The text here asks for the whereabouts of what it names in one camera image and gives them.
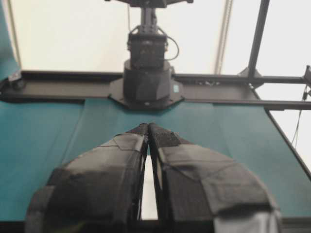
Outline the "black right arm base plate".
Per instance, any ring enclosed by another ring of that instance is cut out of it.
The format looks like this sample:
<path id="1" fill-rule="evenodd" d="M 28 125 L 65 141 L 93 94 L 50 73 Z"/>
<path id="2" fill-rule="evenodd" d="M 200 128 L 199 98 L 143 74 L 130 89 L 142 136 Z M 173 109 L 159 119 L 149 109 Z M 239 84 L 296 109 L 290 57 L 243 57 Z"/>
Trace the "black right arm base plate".
<path id="1" fill-rule="evenodd" d="M 163 84 L 125 84 L 121 78 L 110 83 L 109 91 L 112 100 L 134 110 L 166 109 L 185 98 L 183 85 L 174 80 Z"/>

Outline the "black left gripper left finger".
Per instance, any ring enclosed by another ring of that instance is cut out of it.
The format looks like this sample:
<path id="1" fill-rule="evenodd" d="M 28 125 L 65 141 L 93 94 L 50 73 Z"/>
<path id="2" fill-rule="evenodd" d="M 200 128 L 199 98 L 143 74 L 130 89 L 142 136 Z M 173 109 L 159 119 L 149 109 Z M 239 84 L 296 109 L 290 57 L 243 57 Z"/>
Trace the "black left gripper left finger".
<path id="1" fill-rule="evenodd" d="M 53 170 L 29 204 L 28 233 L 124 233 L 141 219 L 148 124 Z"/>

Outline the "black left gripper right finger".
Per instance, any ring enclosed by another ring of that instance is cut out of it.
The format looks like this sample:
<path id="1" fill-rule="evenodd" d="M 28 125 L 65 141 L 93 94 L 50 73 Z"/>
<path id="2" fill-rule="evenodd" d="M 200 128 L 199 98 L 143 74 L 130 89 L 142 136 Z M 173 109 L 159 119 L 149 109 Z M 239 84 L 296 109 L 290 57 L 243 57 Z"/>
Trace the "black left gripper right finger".
<path id="1" fill-rule="evenodd" d="M 234 159 L 149 126 L 158 217 L 179 233 L 279 233 L 265 184 Z"/>

